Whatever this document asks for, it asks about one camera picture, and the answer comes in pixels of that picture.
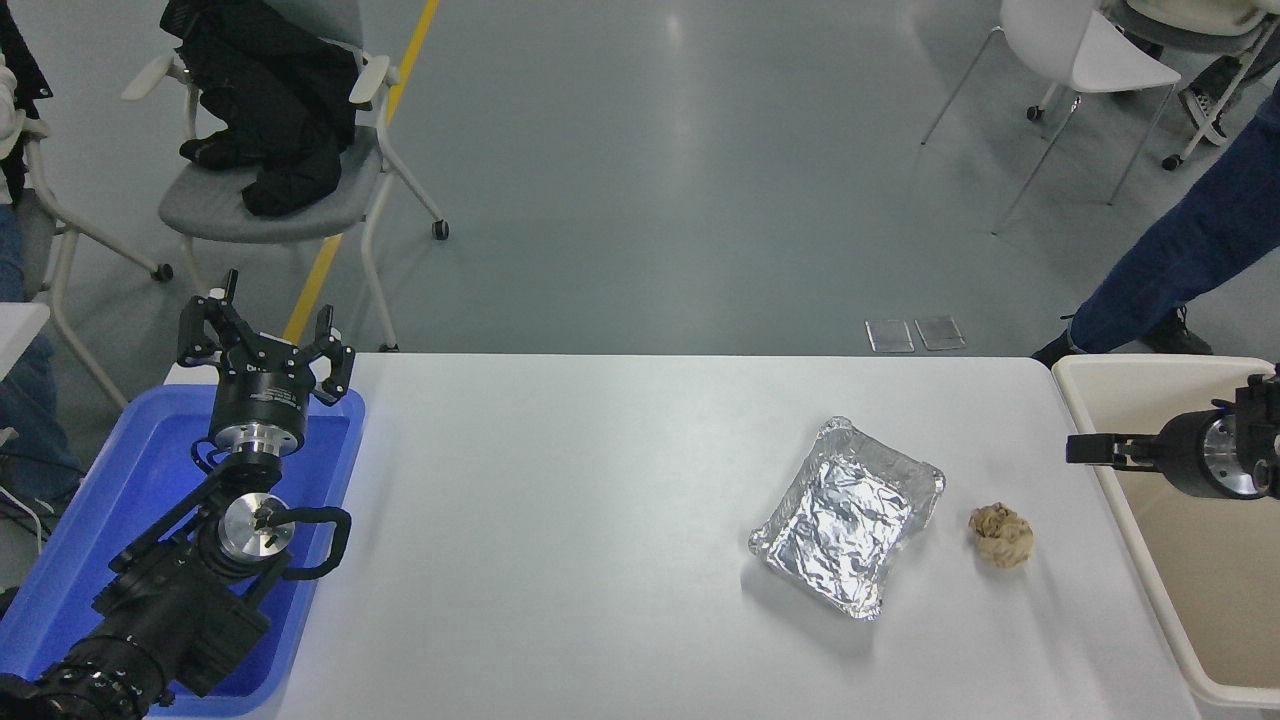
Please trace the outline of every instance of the white bin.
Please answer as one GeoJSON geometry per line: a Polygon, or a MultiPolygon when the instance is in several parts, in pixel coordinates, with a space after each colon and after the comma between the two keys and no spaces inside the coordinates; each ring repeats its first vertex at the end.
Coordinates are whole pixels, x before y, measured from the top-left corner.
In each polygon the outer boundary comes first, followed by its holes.
{"type": "MultiPolygon", "coordinates": [[[[1156,434],[1274,369],[1245,357],[1094,355],[1062,359],[1053,377],[1082,433],[1156,434]]],[[[1189,497],[1156,473],[1097,474],[1192,689],[1211,703],[1280,708],[1280,501],[1189,497]]]]}

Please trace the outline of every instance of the chair armrest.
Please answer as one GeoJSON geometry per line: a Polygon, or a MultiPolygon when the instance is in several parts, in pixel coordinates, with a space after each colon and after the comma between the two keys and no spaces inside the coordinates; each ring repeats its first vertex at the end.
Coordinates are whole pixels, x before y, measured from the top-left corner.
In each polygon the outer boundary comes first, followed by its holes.
{"type": "Polygon", "coordinates": [[[392,74],[392,59],[387,55],[375,55],[369,59],[364,69],[360,70],[360,77],[356,78],[356,85],[351,86],[351,95],[347,100],[352,105],[364,105],[365,102],[371,102],[374,96],[378,95],[378,88],[388,81],[388,78],[394,78],[392,74]]]}
{"type": "Polygon", "coordinates": [[[129,82],[129,86],[124,88],[120,94],[120,100],[136,101],[142,100],[151,91],[160,85],[160,81],[169,76],[179,82],[186,83],[187,78],[186,69],[178,63],[178,56],[174,54],[160,55],[155,60],[147,63],[142,70],[138,72],[138,77],[129,82]]]}
{"type": "Polygon", "coordinates": [[[13,124],[13,132],[4,138],[0,138],[0,158],[8,158],[9,152],[13,151],[13,146],[18,145],[18,138],[22,137],[22,132],[27,127],[27,111],[18,110],[14,119],[17,122],[13,124]]]}

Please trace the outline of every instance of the robotic arm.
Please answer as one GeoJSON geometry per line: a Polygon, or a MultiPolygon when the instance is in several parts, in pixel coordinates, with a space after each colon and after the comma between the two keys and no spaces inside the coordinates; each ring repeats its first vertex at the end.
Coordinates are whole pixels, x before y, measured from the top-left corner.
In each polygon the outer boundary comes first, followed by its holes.
{"type": "Polygon", "coordinates": [[[1066,461],[1164,473],[1197,497],[1280,497],[1280,375],[1251,375],[1234,402],[1213,405],[1172,418],[1156,436],[1070,436],[1066,461]]]}
{"type": "Polygon", "coordinates": [[[192,297],[182,313],[178,364],[219,375],[209,436],[192,445],[205,480],[111,560],[116,577],[93,598],[97,628],[33,682],[0,675],[0,720],[137,719],[173,702],[173,680],[205,696],[266,633],[259,605],[276,582],[316,579],[342,561],[346,511],[291,509],[270,491],[282,459],[305,442],[308,397],[342,400],[355,354],[333,329],[332,306],[306,347],[255,332],[232,307],[236,279],[232,270],[221,292],[192,297]],[[320,357],[330,372],[317,382],[320,357]],[[205,457],[204,442],[214,446],[205,457]],[[298,523],[334,525],[315,568],[289,566],[298,523]],[[246,580],[242,594],[230,589],[246,580]]]}

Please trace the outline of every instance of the yellow floor line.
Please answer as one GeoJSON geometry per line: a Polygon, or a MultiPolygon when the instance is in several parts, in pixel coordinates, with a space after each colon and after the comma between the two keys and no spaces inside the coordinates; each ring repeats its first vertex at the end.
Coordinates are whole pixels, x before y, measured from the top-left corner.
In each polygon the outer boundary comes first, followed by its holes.
{"type": "MultiPolygon", "coordinates": [[[[387,96],[388,124],[396,117],[396,108],[399,106],[401,94],[404,92],[408,76],[413,72],[413,63],[417,61],[417,54],[422,49],[422,40],[426,38],[426,31],[431,27],[431,18],[435,17],[435,8],[439,4],[440,0],[426,1],[422,14],[417,19],[417,27],[413,28],[413,37],[410,38],[408,47],[404,49],[404,58],[399,63],[401,82],[387,96]]],[[[329,266],[333,265],[333,258],[338,254],[339,245],[342,245],[342,236],[335,234],[326,237],[320,246],[320,252],[316,254],[316,259],[311,264],[311,272],[307,273],[307,282],[302,286],[302,292],[298,293],[298,301],[293,304],[293,313],[289,315],[288,324],[284,325],[284,340],[297,345],[298,338],[302,337],[302,331],[306,328],[307,320],[311,318],[311,311],[316,306],[316,299],[320,297],[320,288],[324,287],[324,281],[329,277],[329,266]]]]}

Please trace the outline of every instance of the gray floor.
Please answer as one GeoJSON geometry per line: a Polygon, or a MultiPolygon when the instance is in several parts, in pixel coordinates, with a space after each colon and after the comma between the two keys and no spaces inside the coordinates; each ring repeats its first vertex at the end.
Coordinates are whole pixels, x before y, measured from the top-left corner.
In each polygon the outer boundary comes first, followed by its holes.
{"type": "MultiPolygon", "coordinates": [[[[399,58],[421,4],[367,5],[369,45],[399,58]]],[[[55,92],[41,111],[59,197],[179,269],[155,208],[182,167],[180,95],[118,99],[175,45],[163,6],[12,3],[55,92]]],[[[969,341],[955,354],[1032,352],[1217,151],[1161,170],[1190,132],[1171,106],[1108,208],[1158,97],[1089,97],[992,236],[1043,147],[1023,111],[1044,83],[997,41],[919,140],[995,14],[991,0],[445,0],[392,127],[453,225],[431,241],[412,197],[392,199],[379,240],[402,348],[867,355],[867,319],[954,315],[969,341]]],[[[1208,60],[1166,55],[1188,77],[1208,60]]],[[[315,249],[206,243],[201,258],[210,275],[238,266],[242,314],[280,332],[315,249]]],[[[356,251],[343,245],[323,300],[372,350],[356,251]]],[[[1192,325],[1220,354],[1280,357],[1277,269],[1268,258],[1197,300],[1192,325]]],[[[182,281],[82,245],[70,315],[128,395],[164,378],[182,281]]],[[[61,414],[90,461],[116,415],[61,350],[61,414]]]]}

